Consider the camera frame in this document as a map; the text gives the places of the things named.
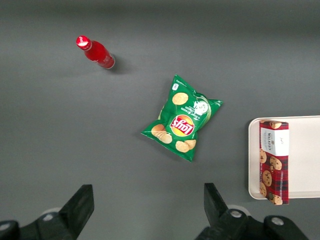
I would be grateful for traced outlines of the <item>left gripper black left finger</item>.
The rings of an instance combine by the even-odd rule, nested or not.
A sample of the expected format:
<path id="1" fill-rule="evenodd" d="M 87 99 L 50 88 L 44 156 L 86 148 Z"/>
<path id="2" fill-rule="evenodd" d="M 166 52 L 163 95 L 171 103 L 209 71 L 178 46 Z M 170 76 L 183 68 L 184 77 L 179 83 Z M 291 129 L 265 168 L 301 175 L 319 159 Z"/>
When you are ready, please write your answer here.
<path id="1" fill-rule="evenodd" d="M 25 226 L 16 220 L 0 222 L 2 240 L 76 240 L 94 211 L 91 184 L 82 185 L 63 207 L 51 208 Z"/>

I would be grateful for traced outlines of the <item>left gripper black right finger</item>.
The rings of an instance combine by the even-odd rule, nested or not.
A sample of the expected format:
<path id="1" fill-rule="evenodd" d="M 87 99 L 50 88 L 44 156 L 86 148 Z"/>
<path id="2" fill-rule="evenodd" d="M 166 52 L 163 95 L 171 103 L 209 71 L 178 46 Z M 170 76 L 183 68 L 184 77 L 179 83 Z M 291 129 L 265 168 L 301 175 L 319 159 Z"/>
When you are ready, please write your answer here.
<path id="1" fill-rule="evenodd" d="M 244 211 L 228 207 L 214 183 L 204 184 L 204 211 L 209 226 L 197 240 L 307 240 L 289 218 L 268 215 L 259 222 Z"/>

